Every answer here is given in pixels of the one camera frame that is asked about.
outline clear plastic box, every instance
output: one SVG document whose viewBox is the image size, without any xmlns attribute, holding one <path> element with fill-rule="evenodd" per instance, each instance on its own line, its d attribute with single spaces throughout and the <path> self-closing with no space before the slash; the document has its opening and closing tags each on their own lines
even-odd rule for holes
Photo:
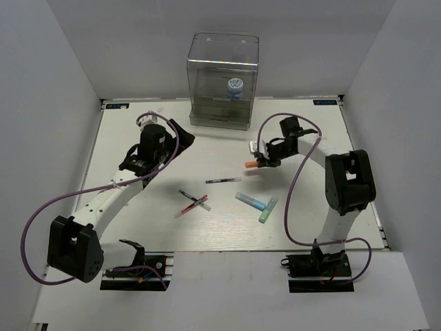
<svg viewBox="0 0 441 331">
<path fill-rule="evenodd" d="M 187 58 L 190 123 L 248 130 L 256 92 L 259 39 L 198 32 Z"/>
</svg>

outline label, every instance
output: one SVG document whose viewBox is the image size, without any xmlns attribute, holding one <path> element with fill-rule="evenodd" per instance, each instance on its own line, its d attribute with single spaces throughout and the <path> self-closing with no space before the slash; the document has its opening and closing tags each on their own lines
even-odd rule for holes
<svg viewBox="0 0 441 331">
<path fill-rule="evenodd" d="M 336 106 L 336 100 L 313 100 L 315 106 Z"/>
<path fill-rule="evenodd" d="M 105 109 L 127 109 L 129 108 L 129 103 L 108 103 L 105 105 Z"/>
</svg>

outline white wall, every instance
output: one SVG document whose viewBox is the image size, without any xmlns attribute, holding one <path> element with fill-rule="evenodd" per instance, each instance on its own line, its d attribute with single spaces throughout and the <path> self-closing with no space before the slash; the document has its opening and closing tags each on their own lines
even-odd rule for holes
<svg viewBox="0 0 441 331">
<path fill-rule="evenodd" d="M 102 99 L 188 97 L 198 30 L 260 36 L 258 95 L 344 94 L 395 0 L 48 0 Z"/>
<path fill-rule="evenodd" d="M 397 0 L 345 97 L 371 159 L 378 213 L 441 330 L 441 2 Z"/>
<path fill-rule="evenodd" d="M 19 241 L 44 202 L 78 188 L 99 100 L 44 0 L 0 1 L 0 330 L 27 330 L 39 285 L 25 272 Z M 50 222 L 30 229 L 28 257 L 45 267 Z"/>
</svg>

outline white robotic arm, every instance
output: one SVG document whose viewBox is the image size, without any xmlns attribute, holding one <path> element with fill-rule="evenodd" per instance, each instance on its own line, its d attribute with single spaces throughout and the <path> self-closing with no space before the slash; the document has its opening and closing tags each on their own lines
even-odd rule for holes
<svg viewBox="0 0 441 331">
<path fill-rule="evenodd" d="M 256 142 L 250 142 L 250 151 L 256 161 L 247 162 L 247 168 L 278 167 L 287 157 L 306 156 L 319 138 L 315 130 L 301 128 L 295 116 L 283 119 L 280 128 L 284 138 L 264 143 L 264 152 L 257 150 Z M 357 216 L 375 199 L 376 189 L 369 157 L 364 150 L 342 150 L 322 139 L 309 157 L 325 169 L 329 210 L 322 232 L 310 245 L 311 256 L 298 259 L 304 261 L 297 263 L 295 269 L 305 276 L 319 276 L 335 270 L 340 264 L 349 265 L 345 241 Z"/>
<path fill-rule="evenodd" d="M 193 144 L 192 134 L 184 131 L 172 119 L 170 123 L 178 137 L 172 138 L 158 124 L 140 123 L 140 143 L 127 152 L 110 182 L 113 188 L 100 191 L 91 202 L 68 218 L 58 216 L 52 222 L 49 265 L 87 283 L 100 270 L 144 264 L 144 247 L 141 245 L 122 239 L 100 244 L 99 239 L 129 200 L 156 176 L 159 166 L 167 163 L 175 150 L 177 157 Z"/>
<path fill-rule="evenodd" d="M 317 139 L 317 134 L 308 134 L 306 136 L 299 137 L 298 153 L 301 155 L 306 155 L 311 150 L 312 145 L 317 141 Z M 348 150 L 343 150 L 342 148 L 332 146 L 327 140 L 322 139 L 317 148 L 311 154 L 310 158 L 325 169 L 326 157 L 348 153 Z M 329 206 L 325 224 L 316 241 L 317 243 L 342 241 L 342 243 L 321 246 L 320 249 L 323 254 L 335 254 L 345 249 L 344 241 L 347 239 L 352 224 L 360 213 L 361 210 L 353 210 L 351 212 L 347 212 L 345 215 L 340 215 L 337 210 L 334 210 L 331 206 Z"/>
</svg>

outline purple cable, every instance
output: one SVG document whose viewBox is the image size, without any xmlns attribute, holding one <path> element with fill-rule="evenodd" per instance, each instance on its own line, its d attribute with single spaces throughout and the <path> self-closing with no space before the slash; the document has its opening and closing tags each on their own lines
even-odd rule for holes
<svg viewBox="0 0 441 331">
<path fill-rule="evenodd" d="M 130 270 L 135 270 L 135 269 L 148 269 L 151 272 L 153 272 L 156 277 L 159 278 L 159 281 L 163 284 L 163 287 L 165 290 L 167 290 L 167 285 L 164 282 L 164 279 L 160 276 L 160 274 L 152 267 L 149 267 L 148 265 L 138 265 L 138 266 L 134 266 L 134 267 L 117 267 L 117 268 L 113 268 L 113 271 L 130 271 Z"/>
<path fill-rule="evenodd" d="M 296 172 L 296 175 L 294 176 L 294 179 L 293 179 L 293 181 L 291 183 L 291 186 L 289 187 L 289 190 L 288 190 L 287 202 L 285 204 L 285 213 L 283 215 L 283 225 L 285 227 L 285 233 L 286 233 L 288 239 L 290 241 L 292 241 L 293 243 L 295 243 L 296 245 L 305 246 L 305 247 L 317 247 L 317 246 L 324 246 L 324 245 L 333 245 L 335 243 L 342 243 L 343 241 L 341 241 L 341 240 L 327 241 L 327 242 L 324 242 L 324 243 L 302 243 L 301 241 L 295 240 L 291 236 L 291 234 L 289 233 L 289 229 L 288 229 L 288 210 L 289 210 L 289 202 L 291 201 L 291 195 L 292 195 L 292 192 L 294 190 L 294 186 L 295 186 L 295 184 L 297 182 L 297 179 L 300 176 L 300 172 L 302 171 L 303 167 L 305 166 L 306 161 L 308 161 L 308 159 L 310 158 L 310 156 L 312 155 L 312 153 L 314 152 L 314 150 L 317 148 L 318 144 L 320 143 L 320 140 L 322 139 L 322 130 L 313 121 L 311 121 L 311 120 L 309 120 L 309 119 L 307 119 L 307 118 L 305 118 L 303 116 L 296 115 L 296 114 L 291 114 L 291 113 L 288 113 L 288 112 L 279 112 L 277 114 L 273 114 L 270 117 L 268 117 L 262 123 L 262 125 L 260 126 L 259 132 L 257 134 L 257 151 L 259 151 L 259 147 L 260 147 L 259 146 L 260 145 L 260 136 L 262 134 L 263 126 L 270 119 L 272 119 L 273 117 L 276 117 L 276 116 L 294 116 L 294 117 L 297 117 L 298 119 L 302 119 L 303 121 L 306 121 L 307 123 L 311 124 L 318 131 L 318 138 L 317 138 L 316 142 L 312 145 L 311 149 L 305 155 L 305 158 L 302 160 L 302 163 L 299 165 L 299 167 L 297 169 L 297 172 Z M 363 239 L 363 238 L 360 238 L 360 237 L 356 237 L 356 238 L 347 239 L 344 242 L 345 243 L 351 243 L 352 241 L 362 241 L 363 243 L 365 243 L 366 246 L 367 246 L 369 255 L 367 257 L 367 262 L 366 262 L 365 267 L 361 270 L 361 272 L 358 275 L 356 275 L 354 278 L 352 278 L 348 282 L 352 282 L 352 281 L 355 281 L 355 280 L 359 279 L 366 272 L 367 268 L 369 267 L 369 264 L 371 263 L 371 258 L 372 258 L 372 247 L 371 247 L 371 245 L 369 245 L 369 242 L 366 239 Z"/>
<path fill-rule="evenodd" d="M 141 117 L 148 116 L 148 115 L 157 116 L 160 119 L 163 119 L 165 122 L 167 122 L 167 124 L 173 129 L 173 131 L 174 131 L 174 133 L 176 135 L 176 147 L 175 147 L 175 149 L 174 149 L 174 151 L 172 153 L 172 156 L 170 157 L 170 160 L 168 160 L 161 169 L 153 171 L 153 172 L 151 172 L 151 173 L 149 173 L 149 174 L 147 174 L 145 176 L 139 177 L 139 178 L 130 179 L 129 181 L 122 181 L 122 182 L 118 183 L 118 186 L 126 186 L 126 185 L 129 185 L 131 183 L 135 183 L 137 181 L 143 181 L 144 179 L 156 176 L 158 173 L 160 173 L 161 171 L 166 169 L 166 167 L 170 164 L 170 162 L 173 161 L 174 157 L 176 156 L 176 153 L 178 152 L 178 148 L 179 148 L 179 134 L 178 134 L 178 130 L 175 128 L 173 123 L 170 122 L 168 119 L 166 119 L 164 116 L 162 116 L 160 114 L 157 114 L 155 112 L 146 112 L 145 114 L 140 115 L 138 117 L 138 119 L 136 120 L 136 122 L 138 122 L 138 120 Z M 54 199 L 46 202 L 40 208 L 35 210 L 34 214 L 32 214 L 32 216 L 28 219 L 28 222 L 25 224 L 25 227 L 24 227 L 23 232 L 21 234 L 20 254 L 21 254 L 21 260 L 23 261 L 23 265 L 25 266 L 26 271 L 28 272 L 28 274 L 37 283 L 40 283 L 40 284 L 43 284 L 43 285 L 60 285 L 60 284 L 67 283 L 68 281 L 73 281 L 75 278 L 74 277 L 70 277 L 70 278 L 67 278 L 67 279 L 63 279 L 62 281 L 45 281 L 44 279 L 41 279 L 40 277 L 38 277 L 32 271 L 32 269 L 31 269 L 31 267 L 29 265 L 29 262 L 28 262 L 28 258 L 26 257 L 25 243 L 26 243 L 26 235 L 28 234 L 29 227 L 31 226 L 31 224 L 34 221 L 34 219 L 38 216 L 38 214 L 40 212 L 42 212 L 44 209 L 46 209 L 47 207 L 49 207 L 53 203 L 56 203 L 57 201 L 60 201 L 60 200 L 63 200 L 63 199 L 67 199 L 67 198 L 70 198 L 70 197 L 75 197 L 76 195 L 80 195 L 80 194 L 96 192 L 96 191 L 102 191 L 102 190 L 109 190 L 111 188 L 114 188 L 114 186 L 112 184 L 109 184 L 109 185 L 99 186 L 97 188 L 88 188 L 87 190 L 79 190 L 79 191 L 76 191 L 76 192 L 67 193 L 67 194 L 61 195 L 60 197 L 54 198 Z M 129 267 L 129 268 L 134 268 L 134 269 L 146 268 L 146 265 L 140 265 L 140 266 L 137 266 L 137 267 Z M 163 285 L 165 285 L 164 280 L 160 276 L 159 276 L 159 279 L 163 282 Z"/>
</svg>

